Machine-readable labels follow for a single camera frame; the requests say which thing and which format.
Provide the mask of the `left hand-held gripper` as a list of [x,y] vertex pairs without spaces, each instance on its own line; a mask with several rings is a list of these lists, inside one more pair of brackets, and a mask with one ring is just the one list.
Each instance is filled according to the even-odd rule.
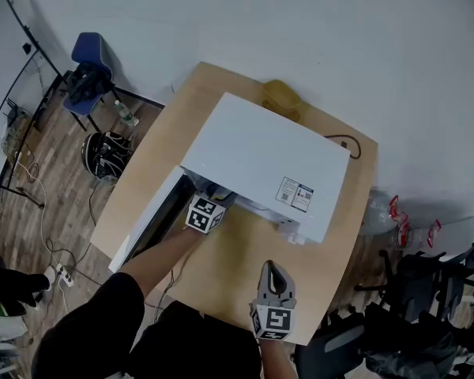
[[203,234],[218,227],[234,204],[235,193],[222,186],[208,186],[194,194],[188,207],[186,225]]

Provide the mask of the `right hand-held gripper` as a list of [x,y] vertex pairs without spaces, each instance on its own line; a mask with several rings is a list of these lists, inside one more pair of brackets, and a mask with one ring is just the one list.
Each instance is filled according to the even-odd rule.
[[261,304],[255,299],[250,304],[250,318],[257,340],[285,340],[295,323],[295,283],[285,268],[275,264],[275,284],[273,261],[267,260],[258,282],[258,299],[274,299],[277,294],[284,301]]

